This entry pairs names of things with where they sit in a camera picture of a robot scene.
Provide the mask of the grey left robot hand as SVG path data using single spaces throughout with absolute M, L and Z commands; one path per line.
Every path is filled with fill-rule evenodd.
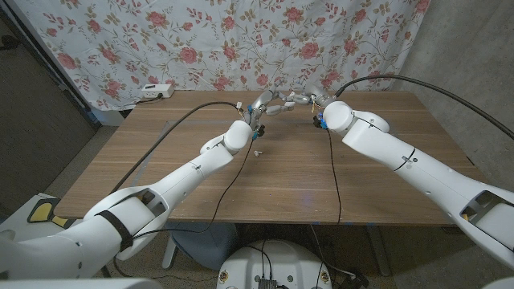
M 278 85 L 273 84 L 271 88 L 265 90 L 243 113 L 242 120 L 246 122 L 252 130 L 257 130 L 260 126 L 259 119 L 262 115 L 276 116 L 281 112 L 292 110 L 286 104 L 271 105 L 273 100 L 284 98 L 284 94 L 278 90 Z

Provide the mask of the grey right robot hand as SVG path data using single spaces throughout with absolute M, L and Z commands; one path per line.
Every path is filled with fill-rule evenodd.
M 314 108 L 325 109 L 331 103 L 336 101 L 335 96 L 329 95 L 323 88 L 319 88 L 314 84 L 302 84 L 300 92 L 291 92 L 285 98 L 286 102 L 292 102 L 298 105 L 310 105 Z

